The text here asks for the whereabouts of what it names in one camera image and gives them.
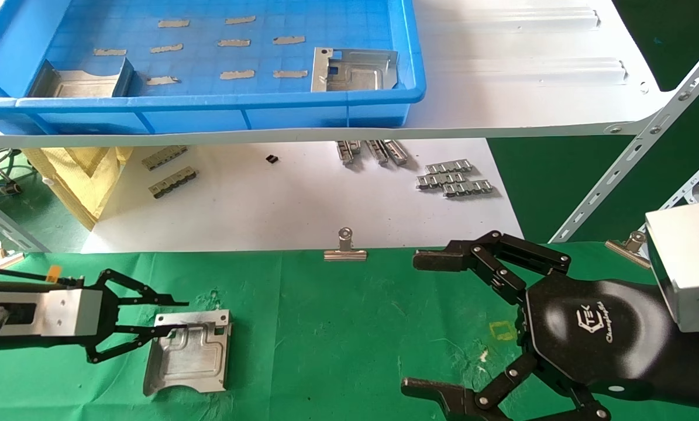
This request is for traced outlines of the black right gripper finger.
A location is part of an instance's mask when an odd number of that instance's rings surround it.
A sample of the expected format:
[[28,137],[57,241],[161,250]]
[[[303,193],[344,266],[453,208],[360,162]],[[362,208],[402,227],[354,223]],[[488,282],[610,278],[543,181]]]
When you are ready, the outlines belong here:
[[413,267],[417,270],[461,272],[470,270],[510,305],[523,306],[526,283],[506,263],[550,275],[566,274],[571,258],[530,241],[499,231],[491,231],[477,240],[451,240],[443,250],[417,250]]
[[[499,404],[537,368],[538,360],[527,353],[508,365],[480,392],[461,385],[411,377],[402,379],[401,392],[408,397],[436,402],[446,420],[510,420]],[[574,409],[537,420],[611,420],[609,410],[587,388],[571,388],[569,397],[576,406]]]

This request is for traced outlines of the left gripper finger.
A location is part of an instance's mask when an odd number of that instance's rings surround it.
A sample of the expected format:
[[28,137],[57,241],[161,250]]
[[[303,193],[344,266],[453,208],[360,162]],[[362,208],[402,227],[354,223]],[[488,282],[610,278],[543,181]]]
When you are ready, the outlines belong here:
[[[116,284],[124,290],[133,291],[136,296],[120,298],[111,290],[109,284]],[[95,290],[102,293],[103,309],[119,309],[120,306],[133,305],[189,306],[189,302],[176,301],[171,294],[159,293],[152,287],[113,269],[101,271],[95,283]]]
[[[98,333],[98,335],[92,339],[87,339],[85,342],[85,354],[87,355],[89,363],[102,363],[111,358],[119,357],[138,349],[138,347],[145,346],[145,344],[152,341],[152,339],[167,337],[173,330],[186,328],[188,328],[188,325],[160,325],[157,327],[116,326],[102,333]],[[113,347],[98,351],[97,347],[114,334],[133,334],[135,338],[131,341],[115,344]]]

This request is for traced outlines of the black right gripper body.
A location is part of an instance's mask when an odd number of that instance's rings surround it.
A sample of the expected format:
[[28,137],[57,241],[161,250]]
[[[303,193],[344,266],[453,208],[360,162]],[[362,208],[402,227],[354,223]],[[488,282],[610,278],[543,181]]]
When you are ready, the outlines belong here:
[[525,291],[520,318],[535,376],[558,394],[699,408],[699,332],[679,330],[659,287],[552,274]]

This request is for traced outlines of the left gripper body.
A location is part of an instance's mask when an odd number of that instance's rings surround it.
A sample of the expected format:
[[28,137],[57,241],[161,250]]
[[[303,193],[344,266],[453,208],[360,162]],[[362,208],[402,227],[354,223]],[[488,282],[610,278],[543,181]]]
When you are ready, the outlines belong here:
[[105,331],[101,298],[87,288],[0,281],[0,351],[85,346]]

